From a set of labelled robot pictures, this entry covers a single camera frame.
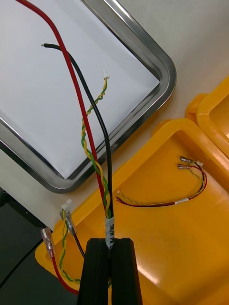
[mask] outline red wire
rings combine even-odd
[[[197,170],[199,170],[200,172],[202,172],[203,175],[204,175],[204,177],[205,177],[205,184],[204,184],[203,190],[202,190],[199,194],[196,194],[195,196],[193,196],[193,197],[190,198],[190,199],[193,199],[193,198],[196,198],[197,196],[199,196],[199,195],[205,190],[205,188],[206,188],[206,186],[207,186],[207,183],[208,183],[208,178],[207,178],[206,173],[205,173],[202,169],[198,168],[197,166],[190,166],[190,167],[191,167],[191,168],[196,168]]]
[[[74,86],[75,86],[75,90],[76,90],[76,93],[77,93],[77,96],[78,96],[78,100],[79,100],[80,109],[81,109],[81,112],[82,112],[84,124],[86,126],[89,143],[90,143],[90,146],[91,146],[91,149],[92,149],[92,155],[93,155],[95,161],[98,162],[98,158],[97,158],[97,154],[96,154],[96,149],[95,149],[94,141],[93,141],[93,137],[92,137],[92,132],[91,132],[90,125],[89,125],[89,122],[88,122],[88,119],[87,119],[86,109],[85,109],[85,106],[84,106],[84,103],[83,103],[83,98],[82,98],[82,95],[81,95],[80,87],[79,87],[77,78],[75,76],[75,73],[74,73],[74,70],[73,70],[73,67],[72,67],[72,64],[71,64],[68,52],[66,50],[66,47],[65,47],[65,45],[63,43],[63,40],[62,40],[62,38],[61,38],[61,36],[60,36],[60,34],[59,34],[55,24],[52,22],[52,20],[41,9],[37,8],[35,5],[33,5],[32,3],[28,2],[27,0],[16,0],[16,1],[19,2],[20,4],[26,6],[28,9],[30,9],[30,10],[34,11],[35,13],[37,13],[51,27],[51,29],[52,29],[52,31],[53,31],[53,33],[54,33],[54,35],[55,35],[55,37],[56,37],[56,39],[57,39],[57,41],[59,43],[59,46],[60,46],[61,51],[63,53],[64,59],[65,59],[66,64],[68,66],[68,70],[69,70],[70,75],[72,77],[72,80],[73,80],[73,83],[74,83]],[[99,183],[99,189],[100,189],[102,201],[104,201],[104,188],[103,188],[103,185],[102,185],[102,182],[101,182],[101,178],[100,178],[98,173],[96,173],[96,175],[97,175],[97,180],[98,180],[98,183]]]
[[[204,177],[205,177],[205,184],[204,184],[204,188],[203,190],[199,193],[199,194],[196,194],[195,196],[193,197],[189,197],[188,199],[191,200],[191,199],[194,199],[196,198],[197,196],[199,196],[206,188],[207,186],[207,183],[208,183],[208,178],[207,178],[207,175],[206,173],[198,168],[197,166],[190,166],[190,168],[196,168],[197,170],[199,170],[200,172],[203,173]],[[116,200],[122,204],[125,204],[125,205],[129,205],[129,206],[133,206],[133,207],[136,207],[136,208],[152,208],[152,207],[160,207],[160,206],[168,206],[168,205],[174,205],[175,202],[168,202],[168,203],[156,203],[156,204],[148,204],[148,205],[133,205],[133,204],[130,204],[130,203],[126,203],[125,201],[123,201],[121,198],[119,197],[116,197]]]
[[[55,256],[54,255],[52,256],[52,263],[53,263],[53,267],[55,269],[56,275],[57,275],[59,281],[61,282],[61,284],[64,286],[64,288],[66,288],[71,293],[73,293],[75,295],[78,295],[79,291],[71,288],[70,286],[68,286],[67,283],[62,279],[62,277],[61,277],[61,275],[59,273],[59,270],[57,268],[57,264],[56,264],[56,260],[55,260]]]

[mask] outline white connector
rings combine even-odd
[[[72,207],[72,201],[71,201],[71,199],[68,199],[66,202],[65,202],[65,204],[63,204],[62,206],[61,206],[61,208],[63,209],[63,210],[65,210],[66,212],[68,212],[69,210],[70,210],[70,208]]]
[[[103,75],[104,75],[104,79],[108,80],[108,78],[110,78],[106,70],[103,70]]]

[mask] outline red cable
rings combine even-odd
[[[78,290],[75,290],[73,288],[71,288],[70,286],[67,285],[67,283],[62,279],[60,273],[59,273],[59,270],[57,268],[57,264],[56,264],[56,260],[55,260],[55,256],[53,255],[52,257],[52,263],[53,263],[53,267],[55,269],[55,272],[56,272],[56,275],[59,279],[59,281],[61,282],[61,284],[64,286],[64,288],[66,288],[68,291],[70,291],[71,293],[75,294],[75,295],[78,295],[79,294],[79,291]]]
[[[75,86],[75,90],[76,90],[76,93],[77,93],[77,96],[78,96],[78,100],[79,100],[80,109],[81,109],[81,112],[82,112],[84,124],[86,126],[89,143],[90,143],[90,146],[91,146],[91,149],[92,149],[92,155],[93,155],[95,161],[98,162],[98,158],[97,158],[97,154],[96,154],[96,149],[95,149],[94,141],[93,141],[93,137],[92,137],[92,132],[91,132],[90,125],[89,125],[89,122],[88,122],[88,119],[87,119],[86,109],[85,109],[85,106],[84,106],[84,103],[83,103],[83,98],[82,98],[82,95],[81,95],[80,87],[79,87],[77,78],[75,76],[75,73],[74,73],[74,70],[73,70],[70,58],[68,56],[68,52],[66,50],[66,47],[65,47],[65,45],[63,43],[63,40],[62,40],[62,38],[61,38],[61,36],[60,36],[60,34],[59,34],[55,24],[52,22],[52,20],[41,9],[37,8],[35,5],[33,5],[32,3],[28,2],[27,0],[16,0],[16,1],[19,2],[20,4],[26,6],[28,9],[30,9],[30,10],[34,11],[35,13],[37,13],[51,27],[51,29],[52,29],[52,31],[53,31],[53,33],[54,33],[54,35],[55,35],[55,37],[56,37],[56,39],[57,39],[57,41],[59,43],[59,46],[60,46],[61,51],[63,53],[64,59],[65,59],[66,64],[68,66],[68,70],[69,70],[70,75],[72,77],[72,80],[73,80],[73,83],[74,83],[74,86]],[[103,188],[103,185],[102,185],[102,182],[101,182],[101,178],[100,178],[98,173],[96,173],[96,175],[97,175],[97,180],[98,180],[98,183],[99,183],[99,189],[100,189],[102,201],[104,201],[104,188]]]

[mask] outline twisted yellow-green wire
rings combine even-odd
[[[64,271],[63,269],[63,259],[64,259],[64,256],[65,256],[65,252],[66,252],[66,236],[68,234],[68,225],[66,223],[66,220],[65,220],[65,210],[62,210],[62,213],[63,213],[63,239],[62,239],[62,252],[61,252],[61,258],[60,258],[60,263],[59,263],[59,267],[60,267],[60,270],[61,270],[61,275],[62,277],[66,277],[66,279],[69,281],[69,282],[74,282],[75,284],[79,284],[80,283],[80,279],[72,279],[71,277],[68,276],[67,272]]]
[[[201,183],[202,183],[202,186],[201,186],[200,190],[190,197],[190,198],[192,198],[192,197],[194,197],[194,196],[196,196],[196,195],[198,195],[198,194],[200,194],[200,193],[202,192],[202,190],[203,190],[203,188],[204,188],[204,180],[203,180],[200,176],[198,176],[197,174],[195,174],[190,168],[188,168],[188,170],[189,170],[195,177],[197,177],[198,179],[200,179],[200,180],[201,180]],[[130,201],[130,202],[132,202],[132,203],[134,203],[134,204],[147,205],[147,204],[140,203],[140,202],[138,202],[138,201],[134,201],[134,200],[132,200],[132,199],[126,197],[126,196],[123,195],[119,190],[117,191],[117,193],[118,193],[121,197],[123,197],[124,199],[126,199],[126,200],[128,200],[128,201]]]
[[[106,89],[107,89],[107,78],[104,78],[103,90],[102,90],[101,94],[97,97],[97,99],[94,101],[95,104],[97,104],[100,100],[103,99]],[[90,106],[90,108],[87,111],[87,116],[92,112],[92,109],[93,109],[92,106]],[[111,212],[109,210],[109,206],[110,206],[110,202],[111,202],[111,196],[110,196],[110,193],[108,191],[107,181],[106,181],[106,178],[104,177],[103,169],[101,168],[100,164],[97,161],[95,161],[92,153],[87,149],[87,142],[86,142],[86,139],[85,139],[85,137],[86,137],[86,127],[85,127],[85,124],[84,124],[83,120],[82,120],[82,134],[81,134],[81,136],[82,136],[81,144],[82,144],[82,147],[84,148],[84,152],[85,152],[87,158],[92,161],[94,169],[96,170],[96,172],[101,177],[102,186],[104,188],[103,202],[104,202],[104,205],[105,205],[105,214],[106,214],[106,218],[111,218]]]

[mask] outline yellow bin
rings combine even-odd
[[[212,93],[199,94],[188,105],[186,117],[229,157],[229,77]]]
[[[143,203],[191,196],[200,182],[188,170],[177,168],[182,155],[204,163],[208,184],[201,195],[148,209],[115,200],[117,190]],[[134,241],[144,305],[228,305],[229,159],[198,126],[188,119],[160,123],[148,143],[113,174],[113,189],[115,235]],[[104,238],[104,217],[99,190],[74,211],[84,249],[91,237]],[[59,263],[61,222],[53,239]],[[35,255],[54,274],[44,244]],[[81,254],[68,234],[64,268],[69,276],[80,278],[82,266]]]

